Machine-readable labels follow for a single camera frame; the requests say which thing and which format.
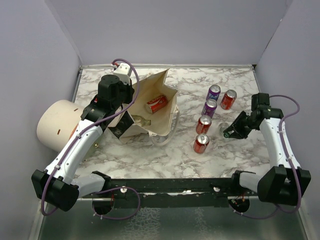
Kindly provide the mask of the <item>purple fanta can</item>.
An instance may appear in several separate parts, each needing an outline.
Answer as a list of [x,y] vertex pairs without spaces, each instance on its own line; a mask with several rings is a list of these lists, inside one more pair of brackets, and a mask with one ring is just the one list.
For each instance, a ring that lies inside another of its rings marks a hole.
[[204,103],[201,115],[202,116],[204,116],[204,115],[209,116],[212,119],[213,115],[217,109],[217,106],[218,106],[217,101],[215,99],[209,98]]

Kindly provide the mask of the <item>purple fanta can two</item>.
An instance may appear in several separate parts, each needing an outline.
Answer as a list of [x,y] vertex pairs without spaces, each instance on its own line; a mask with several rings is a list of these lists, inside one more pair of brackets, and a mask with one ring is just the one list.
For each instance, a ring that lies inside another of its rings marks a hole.
[[221,93],[220,86],[217,84],[213,84],[208,89],[206,100],[213,99],[217,101],[220,96],[220,93]]

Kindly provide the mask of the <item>red cola can four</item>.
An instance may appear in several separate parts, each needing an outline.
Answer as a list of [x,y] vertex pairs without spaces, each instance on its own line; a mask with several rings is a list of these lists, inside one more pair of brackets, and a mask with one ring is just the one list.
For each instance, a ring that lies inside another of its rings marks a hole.
[[197,126],[195,128],[197,134],[206,134],[212,124],[212,119],[208,115],[202,115],[198,119]]

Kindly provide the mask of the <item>red cola can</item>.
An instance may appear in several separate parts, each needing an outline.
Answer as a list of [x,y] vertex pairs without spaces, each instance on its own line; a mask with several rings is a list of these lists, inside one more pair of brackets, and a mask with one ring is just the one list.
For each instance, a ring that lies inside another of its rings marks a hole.
[[209,143],[210,139],[205,133],[198,134],[193,144],[193,150],[198,154],[203,154]]

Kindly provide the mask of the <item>red cola can two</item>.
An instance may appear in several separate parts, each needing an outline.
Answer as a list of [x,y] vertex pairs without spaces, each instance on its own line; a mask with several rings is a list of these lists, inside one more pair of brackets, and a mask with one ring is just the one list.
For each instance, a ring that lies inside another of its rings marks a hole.
[[224,93],[224,96],[221,100],[221,103],[220,103],[221,108],[224,110],[229,110],[233,106],[236,99],[237,99],[236,91],[233,89],[227,90]]

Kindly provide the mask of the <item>beige canvas tote bag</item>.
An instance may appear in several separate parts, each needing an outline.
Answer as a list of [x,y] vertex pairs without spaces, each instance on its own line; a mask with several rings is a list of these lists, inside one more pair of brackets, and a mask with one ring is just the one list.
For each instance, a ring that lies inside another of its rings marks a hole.
[[[108,129],[122,143],[127,143],[133,136],[139,134],[148,134],[150,140],[156,146],[167,144],[176,132],[179,122],[180,112],[177,105],[178,91],[165,84],[169,70],[163,70],[158,73],[149,74],[133,88],[138,90],[137,98],[134,104],[124,113],[117,116],[108,126]],[[159,95],[167,97],[167,105],[151,114],[148,113],[145,104]],[[132,115],[142,116],[151,120],[151,125],[136,125]]]

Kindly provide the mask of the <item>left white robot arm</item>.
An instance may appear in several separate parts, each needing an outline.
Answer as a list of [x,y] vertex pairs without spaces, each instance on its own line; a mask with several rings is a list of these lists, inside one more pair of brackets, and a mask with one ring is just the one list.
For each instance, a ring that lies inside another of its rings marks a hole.
[[111,186],[105,175],[94,172],[75,178],[75,173],[107,126],[123,113],[121,106],[133,104],[133,95],[130,74],[114,72],[101,77],[98,92],[86,107],[59,100],[42,115],[37,137],[58,152],[44,170],[35,170],[31,176],[44,216],[52,214],[45,210],[45,203],[67,212],[78,198],[91,193],[103,198],[110,193]]

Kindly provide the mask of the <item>clear glass bottle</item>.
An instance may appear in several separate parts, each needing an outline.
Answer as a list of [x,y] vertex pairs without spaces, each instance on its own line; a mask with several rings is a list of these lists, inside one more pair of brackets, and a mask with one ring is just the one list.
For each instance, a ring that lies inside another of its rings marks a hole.
[[221,138],[224,138],[224,130],[227,129],[229,127],[229,124],[226,123],[226,122],[221,122],[219,125],[218,125],[218,135],[221,137]]

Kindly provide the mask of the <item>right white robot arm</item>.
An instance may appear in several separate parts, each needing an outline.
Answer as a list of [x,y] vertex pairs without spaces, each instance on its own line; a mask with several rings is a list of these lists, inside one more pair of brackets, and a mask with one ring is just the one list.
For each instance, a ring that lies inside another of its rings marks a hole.
[[251,113],[242,111],[223,132],[227,139],[246,139],[253,130],[260,131],[269,156],[270,170],[263,176],[248,171],[236,171],[229,189],[240,196],[247,190],[259,200],[276,205],[300,207],[311,174],[301,168],[289,143],[285,125],[287,118],[279,108],[270,105],[271,96],[257,93],[251,97]]

